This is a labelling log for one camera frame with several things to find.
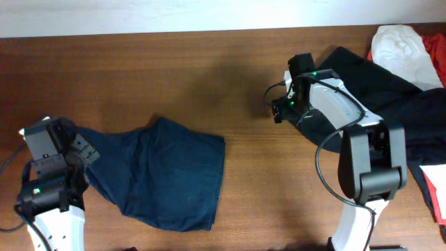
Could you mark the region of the navy blue shorts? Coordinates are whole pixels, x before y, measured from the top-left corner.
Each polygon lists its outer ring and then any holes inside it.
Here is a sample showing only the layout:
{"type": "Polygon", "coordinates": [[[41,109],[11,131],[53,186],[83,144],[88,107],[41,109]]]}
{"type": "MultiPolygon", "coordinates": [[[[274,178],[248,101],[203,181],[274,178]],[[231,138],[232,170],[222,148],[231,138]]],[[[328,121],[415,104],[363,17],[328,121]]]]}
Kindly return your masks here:
{"type": "Polygon", "coordinates": [[[77,131],[100,154],[86,169],[91,186],[122,215],[167,231],[211,230],[224,174],[223,137],[166,118],[117,134],[77,131]]]}

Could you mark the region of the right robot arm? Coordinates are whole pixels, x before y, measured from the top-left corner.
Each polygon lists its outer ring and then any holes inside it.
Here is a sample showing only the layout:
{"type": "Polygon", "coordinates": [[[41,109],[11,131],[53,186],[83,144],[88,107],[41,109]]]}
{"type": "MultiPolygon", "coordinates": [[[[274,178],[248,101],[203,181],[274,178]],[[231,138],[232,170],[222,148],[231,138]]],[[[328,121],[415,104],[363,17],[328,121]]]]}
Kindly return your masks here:
{"type": "Polygon", "coordinates": [[[318,145],[316,156],[333,137],[341,138],[337,170],[341,195],[328,185],[320,162],[315,162],[325,189],[344,204],[327,249],[370,250],[381,213],[407,183],[403,126],[387,123],[367,109],[331,69],[297,75],[286,71],[279,85],[285,87],[285,96],[269,104],[275,123],[303,122],[314,114],[326,118],[334,130],[318,145]]]}

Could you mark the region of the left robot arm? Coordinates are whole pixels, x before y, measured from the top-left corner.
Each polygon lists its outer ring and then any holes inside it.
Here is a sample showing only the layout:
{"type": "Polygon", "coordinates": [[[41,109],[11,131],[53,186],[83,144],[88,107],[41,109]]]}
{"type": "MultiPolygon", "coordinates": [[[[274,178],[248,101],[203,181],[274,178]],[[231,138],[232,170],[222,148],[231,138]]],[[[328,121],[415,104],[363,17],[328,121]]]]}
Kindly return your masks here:
{"type": "Polygon", "coordinates": [[[14,210],[35,250],[83,250],[85,172],[99,152],[66,118],[44,116],[20,134],[32,159],[22,171],[14,210]]]}

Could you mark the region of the black shorts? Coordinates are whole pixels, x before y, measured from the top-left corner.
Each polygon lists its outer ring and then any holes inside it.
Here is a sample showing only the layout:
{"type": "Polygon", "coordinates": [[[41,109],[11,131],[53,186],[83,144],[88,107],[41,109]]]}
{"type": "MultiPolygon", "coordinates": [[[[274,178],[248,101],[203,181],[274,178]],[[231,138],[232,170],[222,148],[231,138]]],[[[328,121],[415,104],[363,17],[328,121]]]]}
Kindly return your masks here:
{"type": "Polygon", "coordinates": [[[424,201],[433,208],[421,167],[445,164],[445,89],[423,91],[344,47],[336,48],[317,66],[334,70],[366,108],[403,126],[408,168],[424,201]]]}

